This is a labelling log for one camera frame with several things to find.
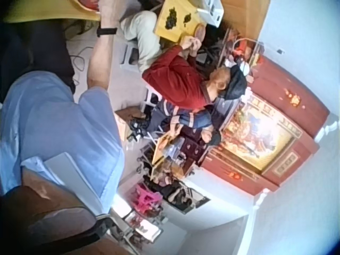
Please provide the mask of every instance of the white wall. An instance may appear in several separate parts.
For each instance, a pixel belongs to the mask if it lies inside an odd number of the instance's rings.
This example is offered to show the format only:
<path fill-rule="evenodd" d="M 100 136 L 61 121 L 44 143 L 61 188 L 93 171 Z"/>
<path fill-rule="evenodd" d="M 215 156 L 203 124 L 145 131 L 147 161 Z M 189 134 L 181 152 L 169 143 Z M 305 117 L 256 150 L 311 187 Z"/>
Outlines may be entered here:
<path fill-rule="evenodd" d="M 154 244 L 146 245 L 144 255 L 176 255 L 184 243 L 187 232 L 171 222 L 162 226 L 164 230 Z"/>
<path fill-rule="evenodd" d="M 244 218 L 222 226 L 198 231 L 182 245 L 178 255 L 232 255 L 239 236 L 242 235 Z"/>
<path fill-rule="evenodd" d="M 203 168 L 194 172 L 195 175 L 183 181 L 188 187 L 211 200 L 186 215 L 164 203 L 165 213 L 172 223 L 192 232 L 223 225 L 250 212 L 253 206 L 253 196 Z"/>
<path fill-rule="evenodd" d="M 332 123 L 331 115 L 327 123 Z M 248 255 L 321 255 L 339 239 L 339 132 L 257 212 Z"/>
<path fill-rule="evenodd" d="M 288 70 L 339 115 L 338 0 L 271 0 L 259 40 L 274 62 Z"/>

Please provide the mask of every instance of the red altar cabinet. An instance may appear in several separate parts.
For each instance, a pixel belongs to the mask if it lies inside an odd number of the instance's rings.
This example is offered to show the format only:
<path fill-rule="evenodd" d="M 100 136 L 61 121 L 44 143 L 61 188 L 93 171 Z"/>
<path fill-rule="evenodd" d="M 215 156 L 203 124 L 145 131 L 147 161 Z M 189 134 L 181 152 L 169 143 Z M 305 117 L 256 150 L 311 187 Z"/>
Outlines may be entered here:
<path fill-rule="evenodd" d="M 256 73 L 253 95 L 236 102 L 220 130 L 223 142 L 201 167 L 256 195 L 277 190 L 317 152 L 314 137 L 328 109 L 298 80 L 265 59 Z"/>

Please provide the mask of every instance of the framed picture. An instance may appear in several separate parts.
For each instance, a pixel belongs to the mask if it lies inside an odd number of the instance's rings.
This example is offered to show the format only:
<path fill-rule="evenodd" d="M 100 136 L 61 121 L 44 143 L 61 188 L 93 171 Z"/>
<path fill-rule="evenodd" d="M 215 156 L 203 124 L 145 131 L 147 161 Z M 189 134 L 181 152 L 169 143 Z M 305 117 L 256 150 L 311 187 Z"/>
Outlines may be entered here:
<path fill-rule="evenodd" d="M 301 134 L 280 112 L 253 95 L 222 129 L 220 147 L 263 171 Z"/>

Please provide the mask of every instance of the deity painting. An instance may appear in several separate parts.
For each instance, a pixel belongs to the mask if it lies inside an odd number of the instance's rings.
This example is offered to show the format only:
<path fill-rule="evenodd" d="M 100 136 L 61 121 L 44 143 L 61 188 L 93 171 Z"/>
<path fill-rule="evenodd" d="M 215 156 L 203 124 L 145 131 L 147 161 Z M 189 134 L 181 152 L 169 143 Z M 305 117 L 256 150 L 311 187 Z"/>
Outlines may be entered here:
<path fill-rule="evenodd" d="M 263 109 L 240 106 L 222 131 L 223 148 L 263 170 L 291 141 L 292 135 Z"/>

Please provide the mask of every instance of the light blue shirt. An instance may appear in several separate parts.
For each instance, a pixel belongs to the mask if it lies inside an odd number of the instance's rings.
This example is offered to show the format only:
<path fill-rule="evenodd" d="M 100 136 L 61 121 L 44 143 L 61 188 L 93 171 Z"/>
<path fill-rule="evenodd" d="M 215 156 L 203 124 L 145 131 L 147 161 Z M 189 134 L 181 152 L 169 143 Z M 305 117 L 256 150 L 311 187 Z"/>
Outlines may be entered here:
<path fill-rule="evenodd" d="M 66 152 L 109 211 L 124 152 L 106 90 L 91 88 L 76 104 L 56 75 L 27 73 L 7 94 L 0 134 L 2 194 L 21 184 L 21 165 L 53 181 L 43 162 Z"/>

